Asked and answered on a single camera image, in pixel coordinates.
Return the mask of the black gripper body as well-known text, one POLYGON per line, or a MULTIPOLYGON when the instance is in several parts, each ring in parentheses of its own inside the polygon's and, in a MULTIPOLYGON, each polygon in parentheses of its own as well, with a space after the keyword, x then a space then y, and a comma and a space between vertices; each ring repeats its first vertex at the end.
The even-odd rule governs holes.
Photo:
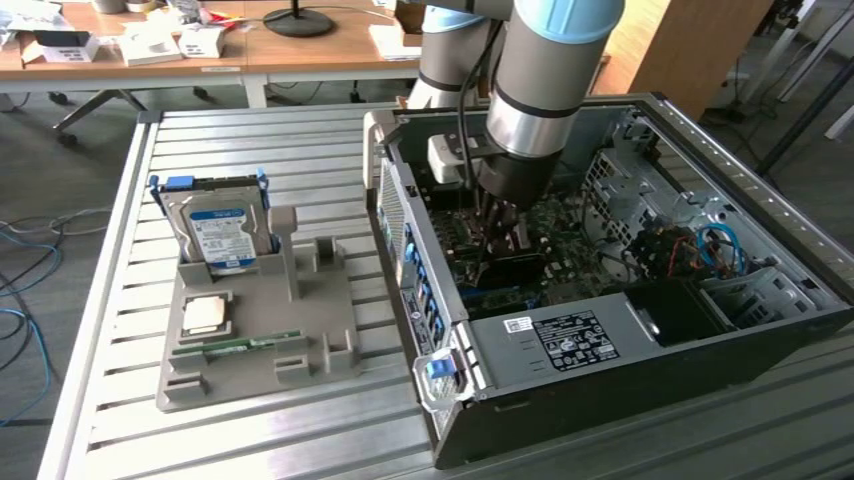
POLYGON ((528 210, 539 201, 551 182, 560 153, 543 157, 522 157, 510 153, 480 159, 478 183, 496 199, 528 210))

